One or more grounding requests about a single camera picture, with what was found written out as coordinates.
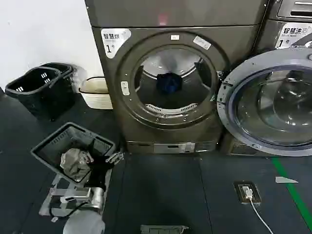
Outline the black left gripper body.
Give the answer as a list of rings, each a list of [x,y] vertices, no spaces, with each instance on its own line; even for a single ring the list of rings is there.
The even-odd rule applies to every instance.
[[[100,156],[90,164],[91,174],[88,180],[88,187],[98,187],[106,190],[105,178],[107,172],[114,167],[113,163],[106,161],[106,157]]]

